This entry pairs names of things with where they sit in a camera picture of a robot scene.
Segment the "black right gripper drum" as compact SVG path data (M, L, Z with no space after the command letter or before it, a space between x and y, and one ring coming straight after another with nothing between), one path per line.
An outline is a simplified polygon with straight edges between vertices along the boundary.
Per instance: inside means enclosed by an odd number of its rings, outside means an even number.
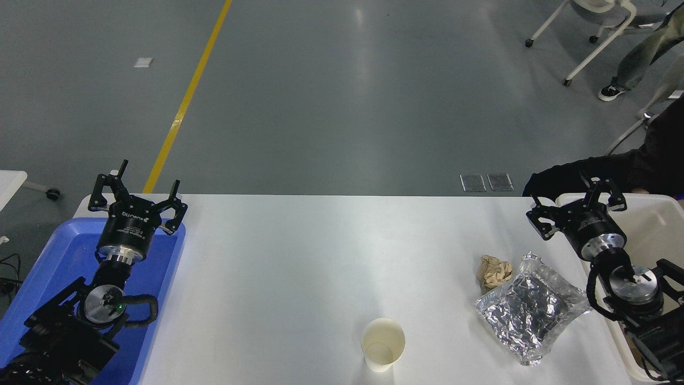
M606 208L579 205L562 208L561 213L560 230L577 253L601 253L626 244L625 232Z

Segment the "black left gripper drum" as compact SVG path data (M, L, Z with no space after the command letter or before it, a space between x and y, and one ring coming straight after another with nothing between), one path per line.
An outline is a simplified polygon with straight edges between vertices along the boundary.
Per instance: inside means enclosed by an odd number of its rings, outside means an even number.
M110 206L109 217L98 241L98 253L109 256L118 249L128 249L134 256L146 256L154 232L161 224L154 202L137 196L117 201Z

